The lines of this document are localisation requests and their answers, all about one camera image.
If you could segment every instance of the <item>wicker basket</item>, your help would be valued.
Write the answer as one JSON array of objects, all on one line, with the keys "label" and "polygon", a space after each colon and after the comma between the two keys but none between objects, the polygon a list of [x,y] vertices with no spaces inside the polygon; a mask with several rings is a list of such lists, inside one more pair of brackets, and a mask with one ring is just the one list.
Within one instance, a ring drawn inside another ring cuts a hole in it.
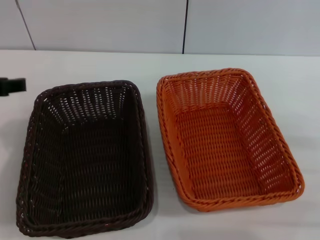
[{"label": "wicker basket", "polygon": [[28,236],[120,230],[153,205],[144,109],[130,81],[71,84],[34,102],[16,198]]},{"label": "wicker basket", "polygon": [[303,176],[248,72],[165,76],[157,109],[177,192],[190,207],[270,205],[303,193]]}]

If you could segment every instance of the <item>table surface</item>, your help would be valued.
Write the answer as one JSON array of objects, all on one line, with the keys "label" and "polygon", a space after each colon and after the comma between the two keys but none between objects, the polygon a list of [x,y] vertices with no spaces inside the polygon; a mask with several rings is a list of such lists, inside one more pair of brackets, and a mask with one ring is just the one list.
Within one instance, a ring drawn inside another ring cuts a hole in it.
[{"label": "table surface", "polygon": [[[201,213],[179,198],[166,162],[156,85],[189,71],[242,68],[255,78],[303,174],[295,201]],[[26,78],[27,92],[0,98],[0,239],[16,227],[16,193],[36,96],[65,84],[130,80],[141,92],[154,164],[154,205],[135,226],[81,239],[318,240],[320,236],[320,57],[0,50],[0,75]]]}]

